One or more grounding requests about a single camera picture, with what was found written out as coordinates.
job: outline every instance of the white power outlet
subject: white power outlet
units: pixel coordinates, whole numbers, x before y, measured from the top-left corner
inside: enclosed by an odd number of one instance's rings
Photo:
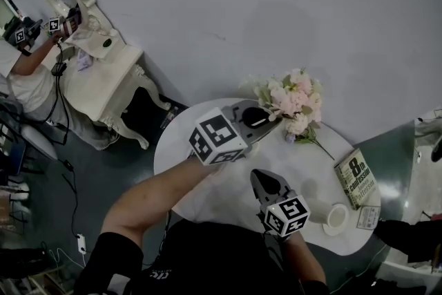
[[[78,252],[81,254],[86,254],[86,239],[84,238],[83,235],[78,234]]]

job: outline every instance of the round white table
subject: round white table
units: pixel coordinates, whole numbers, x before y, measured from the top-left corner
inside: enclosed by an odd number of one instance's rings
[[[184,161],[190,150],[188,142],[195,121],[212,108],[232,105],[241,99],[215,99],[197,104],[180,113],[166,128],[158,142],[154,159],[155,174]],[[284,177],[298,194],[318,198],[331,204],[343,203],[349,209],[349,222],[343,233],[328,236],[322,225],[307,222],[301,230],[307,242],[345,256],[358,251],[369,239],[371,230],[357,229],[360,209],[354,211],[344,194],[334,165],[353,147],[335,131],[321,124],[317,139],[335,158],[333,161],[315,144],[288,144],[282,137],[282,124],[259,141],[256,154],[247,159],[227,164],[216,175],[210,175],[181,199],[174,212],[193,222],[218,222],[237,225],[264,232],[256,216],[260,211],[258,200],[250,183],[252,169],[265,169]],[[381,195],[376,189],[366,205],[381,205]]]

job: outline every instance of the hand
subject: hand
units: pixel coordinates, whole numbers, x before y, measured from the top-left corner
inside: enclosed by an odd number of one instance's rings
[[[203,165],[200,159],[198,159],[195,155],[190,156],[187,160],[192,161],[192,163],[196,165],[196,167],[206,175],[210,175],[211,173],[218,171],[222,166],[224,166],[224,164]]]
[[[52,39],[52,43],[53,44],[57,44],[57,42],[63,38],[63,34],[61,33],[61,31],[56,31],[52,34],[52,36],[50,37]]]
[[[294,234],[292,234],[288,239],[285,241],[286,243],[289,243],[291,245],[302,245],[305,244],[304,238],[302,234],[297,231]]]
[[[22,41],[18,44],[19,50],[23,50],[25,49],[26,46],[29,46],[29,42],[28,41]]]

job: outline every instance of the gray wall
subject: gray wall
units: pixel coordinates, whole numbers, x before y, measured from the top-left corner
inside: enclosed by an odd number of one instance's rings
[[[442,0],[98,0],[166,95],[232,96],[248,74],[306,66],[350,142],[440,104]],[[14,0],[50,15],[45,0]]]

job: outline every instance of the white vanity table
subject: white vanity table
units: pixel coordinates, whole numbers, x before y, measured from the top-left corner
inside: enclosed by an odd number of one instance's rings
[[[69,7],[62,0],[48,0],[55,12],[67,17]],[[77,70],[76,55],[67,61],[67,69],[61,77],[61,90],[70,105],[89,116],[94,122],[103,122],[120,135],[136,139],[143,149],[148,142],[140,134],[130,130],[121,115],[130,104],[137,88],[145,88],[153,102],[169,110],[171,105],[162,102],[158,90],[143,69],[136,64],[142,50],[128,46],[97,7],[96,0],[77,0],[81,10],[82,24],[62,48],[80,47],[91,55],[93,65]],[[111,45],[103,46],[106,40]],[[60,50],[55,46],[43,61],[49,70],[54,66]]]

